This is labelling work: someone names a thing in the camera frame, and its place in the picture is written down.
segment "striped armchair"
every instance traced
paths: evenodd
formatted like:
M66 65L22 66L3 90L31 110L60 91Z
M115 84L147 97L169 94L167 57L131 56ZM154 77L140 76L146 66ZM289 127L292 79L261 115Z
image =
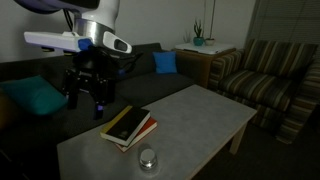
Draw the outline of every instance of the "striped armchair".
M251 122L291 144L320 100L317 45L250 40L211 64L208 89L258 110Z

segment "wall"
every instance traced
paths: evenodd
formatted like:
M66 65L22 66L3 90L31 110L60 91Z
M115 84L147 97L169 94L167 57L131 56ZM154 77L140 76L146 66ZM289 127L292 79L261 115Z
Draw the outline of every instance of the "wall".
M217 0L213 34L219 42L241 48L248 31L255 0ZM116 34L130 44L160 42L170 50L193 37L195 18L203 19L204 0L121 0ZM24 31L62 33L68 30L63 13L38 15L13 1L0 7L0 62L62 55L43 53L25 43Z
M236 48L243 48L251 23L256 0L216 0L212 37L217 42L234 44ZM212 7L213 0L207 1ZM206 32L209 37L209 25L212 11L207 9Z

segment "sofa armrest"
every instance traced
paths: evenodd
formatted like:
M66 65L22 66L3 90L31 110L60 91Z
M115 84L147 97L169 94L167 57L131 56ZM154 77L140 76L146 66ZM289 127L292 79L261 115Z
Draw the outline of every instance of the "sofa armrest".
M320 60L313 62L308 68L298 93L291 101L287 115L279 128L277 139L291 144L319 102Z
M298 90L298 95L320 101L320 60L314 61L308 68Z
M243 50L237 50L212 61L208 89L216 91L221 79L238 70L243 54Z

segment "white robot arm segment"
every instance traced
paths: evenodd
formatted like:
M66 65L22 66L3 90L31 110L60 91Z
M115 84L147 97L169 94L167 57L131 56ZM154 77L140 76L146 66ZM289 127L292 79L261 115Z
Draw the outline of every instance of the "white robot arm segment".
M114 35L115 20L118 16L119 0L15 0L24 8L41 14L49 14L67 9L74 13L73 31L82 38L89 38L99 47L131 53L132 47L127 42ZM28 43L79 52L79 47L64 48L64 43L76 44L78 37L72 40L71 36L52 33L25 33Z

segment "side table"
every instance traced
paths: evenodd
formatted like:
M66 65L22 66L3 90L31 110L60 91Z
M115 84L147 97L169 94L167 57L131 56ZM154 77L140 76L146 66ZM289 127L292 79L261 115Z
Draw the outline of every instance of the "side table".
M226 46L226 49L222 49L216 52L208 51L209 54L205 54L204 51L201 51L202 47L196 47L195 50L184 50L180 47L181 46L176 46L176 48L173 49L176 52L176 63L179 64L177 65L177 67L179 67L177 69L178 72L194 79L197 85L204 88L207 88L208 85L211 62L220 56L229 54L236 50L231 45Z

